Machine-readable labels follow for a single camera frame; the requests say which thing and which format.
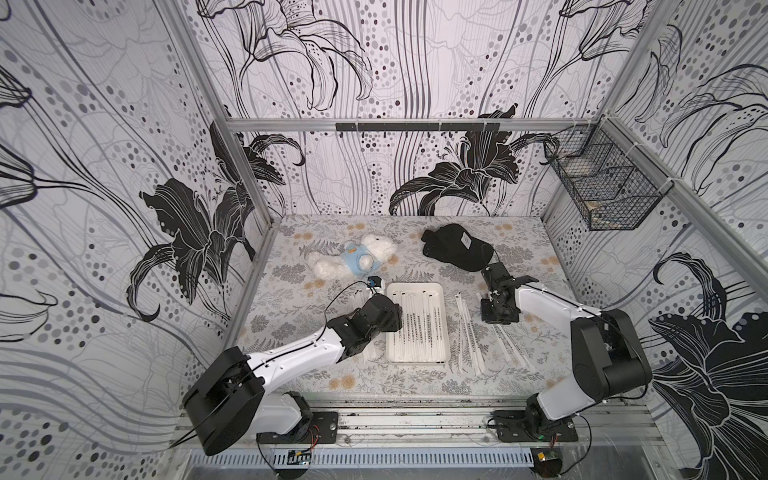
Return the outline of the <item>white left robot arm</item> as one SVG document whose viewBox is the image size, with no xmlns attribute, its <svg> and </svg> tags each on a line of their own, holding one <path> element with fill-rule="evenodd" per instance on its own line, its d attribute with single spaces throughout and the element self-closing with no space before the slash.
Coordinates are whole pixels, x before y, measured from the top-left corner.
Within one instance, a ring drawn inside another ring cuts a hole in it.
<svg viewBox="0 0 768 480">
<path fill-rule="evenodd" d="M 382 333 L 403 326 L 402 307 L 381 293 L 362 307 L 327 319 L 319 331 L 282 347 L 246 354 L 224 350 L 182 400 L 203 452 L 217 455 L 248 433 L 303 440 L 312 411 L 298 393 L 279 394 L 285 384 L 316 369 L 357 356 Z"/>
</svg>

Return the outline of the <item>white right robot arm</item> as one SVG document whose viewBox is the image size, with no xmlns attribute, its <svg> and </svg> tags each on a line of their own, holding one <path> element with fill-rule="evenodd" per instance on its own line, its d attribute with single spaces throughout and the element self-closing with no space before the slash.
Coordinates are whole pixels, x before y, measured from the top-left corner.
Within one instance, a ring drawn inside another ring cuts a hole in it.
<svg viewBox="0 0 768 480">
<path fill-rule="evenodd" d="M 526 416 L 534 423 L 567 419 L 651 383 L 652 369 L 625 312 L 580 304 L 531 276 L 512 276 L 501 262 L 489 264 L 481 275 L 488 289 L 481 300 L 484 322 L 510 325 L 529 314 L 570 341 L 571 374 L 527 401 Z"/>
</svg>

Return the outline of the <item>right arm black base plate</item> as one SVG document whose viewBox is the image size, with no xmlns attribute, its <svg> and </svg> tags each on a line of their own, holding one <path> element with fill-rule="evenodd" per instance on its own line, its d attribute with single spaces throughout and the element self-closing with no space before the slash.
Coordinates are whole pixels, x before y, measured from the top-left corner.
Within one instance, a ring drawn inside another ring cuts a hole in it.
<svg viewBox="0 0 768 480">
<path fill-rule="evenodd" d="M 491 413 L 486 426 L 496 432 L 503 443 L 576 442 L 579 437 L 573 419 L 549 420 L 538 414 L 522 410 L 496 410 Z"/>
</svg>

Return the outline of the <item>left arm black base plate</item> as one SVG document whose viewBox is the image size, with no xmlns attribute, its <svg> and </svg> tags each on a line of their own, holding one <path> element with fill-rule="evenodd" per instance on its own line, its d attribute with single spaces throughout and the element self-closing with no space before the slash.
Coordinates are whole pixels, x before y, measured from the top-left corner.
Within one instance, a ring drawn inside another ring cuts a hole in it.
<svg viewBox="0 0 768 480">
<path fill-rule="evenodd" d="M 310 420 L 302 420 L 297 427 L 287 434 L 259 433 L 257 440 L 264 444 L 284 445 L 326 445 L 334 444 L 337 439 L 339 413 L 337 411 L 318 411 Z"/>
</svg>

